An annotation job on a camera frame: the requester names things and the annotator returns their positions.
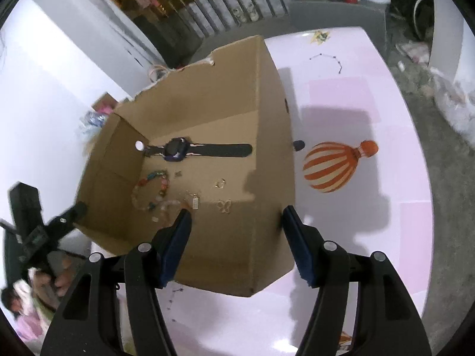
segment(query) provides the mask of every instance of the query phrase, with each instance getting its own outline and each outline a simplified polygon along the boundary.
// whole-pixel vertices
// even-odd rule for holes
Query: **pink table surface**
[[[286,91],[294,139],[306,142],[306,148],[295,153],[295,206],[306,224],[347,251],[385,252],[421,313],[433,233],[419,139],[401,93],[366,33],[360,28],[329,32],[322,45],[311,42],[313,32],[266,40]],[[330,57],[310,60],[319,53]],[[341,63],[340,74],[333,56]],[[357,147],[366,139],[376,141],[379,152],[361,159],[344,187],[327,194],[310,188],[302,164],[312,146],[338,141]],[[250,298],[175,282],[157,294],[180,356],[274,356],[297,350],[317,290],[307,287],[294,269]],[[356,298],[357,286],[352,284],[343,326],[350,335]]]

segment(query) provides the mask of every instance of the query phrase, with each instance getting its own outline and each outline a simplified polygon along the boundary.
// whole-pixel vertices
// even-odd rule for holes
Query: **gray floor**
[[[247,36],[273,37],[297,32],[288,16],[243,25],[206,39],[192,57]],[[420,93],[427,75],[394,45],[411,39],[405,21],[391,18],[388,66],[395,77],[421,141],[434,203],[434,255],[423,322],[434,355],[457,330],[475,299],[475,151],[442,118],[432,98]],[[396,67],[406,65],[405,72]]]

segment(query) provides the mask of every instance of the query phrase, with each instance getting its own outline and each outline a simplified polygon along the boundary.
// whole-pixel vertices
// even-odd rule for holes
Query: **black hair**
[[[15,298],[18,298],[18,295],[16,294],[15,289],[13,289],[13,285],[8,285],[1,290],[1,303],[6,309],[13,313],[13,316],[15,316],[16,319],[19,316],[18,312],[13,312],[11,310],[11,303]]]

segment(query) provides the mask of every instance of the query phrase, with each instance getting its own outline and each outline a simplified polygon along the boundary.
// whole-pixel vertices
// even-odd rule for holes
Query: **cardboard box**
[[[175,279],[247,297],[294,265],[280,225],[283,208],[295,199],[290,119],[262,37],[216,49],[210,58],[213,65],[198,62],[170,72],[110,116],[80,185],[77,199],[89,207],[81,230],[114,254],[149,241],[158,229],[153,212],[134,209],[131,192],[149,172],[166,169],[166,199],[183,199],[187,192],[200,198]],[[178,136],[194,143],[250,143],[253,152],[169,163],[144,158],[135,148],[137,140],[160,146]],[[219,189],[221,178],[226,184]],[[141,188],[141,204],[157,195],[156,182]],[[217,202],[228,199],[230,213],[221,213]]]

